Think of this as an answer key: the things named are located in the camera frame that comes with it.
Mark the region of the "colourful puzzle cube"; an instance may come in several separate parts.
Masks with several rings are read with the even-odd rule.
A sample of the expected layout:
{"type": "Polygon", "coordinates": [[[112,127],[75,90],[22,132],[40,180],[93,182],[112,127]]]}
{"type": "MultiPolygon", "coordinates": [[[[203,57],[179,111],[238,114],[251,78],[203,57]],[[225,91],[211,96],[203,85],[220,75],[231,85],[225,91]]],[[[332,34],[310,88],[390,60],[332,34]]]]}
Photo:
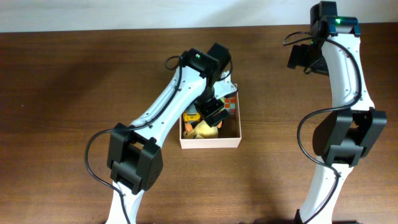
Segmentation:
{"type": "Polygon", "coordinates": [[[224,103],[225,110],[227,110],[229,114],[236,113],[236,97],[235,96],[231,96],[229,98],[222,97],[221,100],[224,103]]]}

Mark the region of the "yellow and grey toy truck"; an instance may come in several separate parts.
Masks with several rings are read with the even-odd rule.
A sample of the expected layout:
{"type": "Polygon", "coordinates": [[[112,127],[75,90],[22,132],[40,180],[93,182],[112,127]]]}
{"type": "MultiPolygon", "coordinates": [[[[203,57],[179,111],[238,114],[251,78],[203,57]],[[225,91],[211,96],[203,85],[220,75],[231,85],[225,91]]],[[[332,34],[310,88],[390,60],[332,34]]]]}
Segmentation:
{"type": "Polygon", "coordinates": [[[190,105],[183,112],[183,122],[184,123],[198,123],[201,120],[201,115],[197,111],[195,105],[190,105]]]}

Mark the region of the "yellow plush duck toy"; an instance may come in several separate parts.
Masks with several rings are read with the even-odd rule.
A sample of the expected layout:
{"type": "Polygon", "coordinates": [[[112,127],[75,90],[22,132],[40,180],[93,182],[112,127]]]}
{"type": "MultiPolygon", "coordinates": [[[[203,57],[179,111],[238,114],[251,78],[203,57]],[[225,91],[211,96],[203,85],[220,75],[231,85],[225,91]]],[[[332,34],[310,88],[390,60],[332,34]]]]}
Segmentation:
{"type": "Polygon", "coordinates": [[[200,121],[195,127],[190,123],[184,124],[184,139],[213,139],[218,138],[218,130],[222,127],[223,122],[219,122],[216,126],[209,126],[204,120],[200,121]]]}

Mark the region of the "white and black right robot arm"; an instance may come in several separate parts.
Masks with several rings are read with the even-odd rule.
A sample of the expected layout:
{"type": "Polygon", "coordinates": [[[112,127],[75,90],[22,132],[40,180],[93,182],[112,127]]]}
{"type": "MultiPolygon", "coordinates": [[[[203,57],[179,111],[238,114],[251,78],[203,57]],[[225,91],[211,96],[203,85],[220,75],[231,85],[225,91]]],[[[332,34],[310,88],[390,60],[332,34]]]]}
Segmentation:
{"type": "Polygon", "coordinates": [[[317,73],[330,79],[332,106],[306,115],[298,127],[312,116],[327,113],[315,128],[312,146],[315,157],[302,152],[316,164],[310,190],[296,211],[295,223],[331,223],[342,186],[366,157],[387,123],[385,111],[371,100],[360,60],[359,22],[339,16],[336,2],[320,1],[310,9],[310,30],[290,43],[287,66],[303,67],[306,74],[317,73]]]}

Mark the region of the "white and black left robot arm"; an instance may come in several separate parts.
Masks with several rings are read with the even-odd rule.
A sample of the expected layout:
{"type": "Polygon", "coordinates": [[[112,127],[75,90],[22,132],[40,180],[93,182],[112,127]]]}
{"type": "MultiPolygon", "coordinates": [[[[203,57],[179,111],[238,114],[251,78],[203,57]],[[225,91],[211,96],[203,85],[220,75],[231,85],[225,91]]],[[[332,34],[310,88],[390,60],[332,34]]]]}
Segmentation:
{"type": "Polygon", "coordinates": [[[162,168],[161,147],[174,123],[190,106],[213,127],[229,116],[222,97],[233,96],[229,50],[215,43],[206,53],[190,49],[178,56],[175,75],[154,103],[130,125],[111,133],[107,166],[114,187],[108,223],[135,223],[145,191],[162,168]]]}

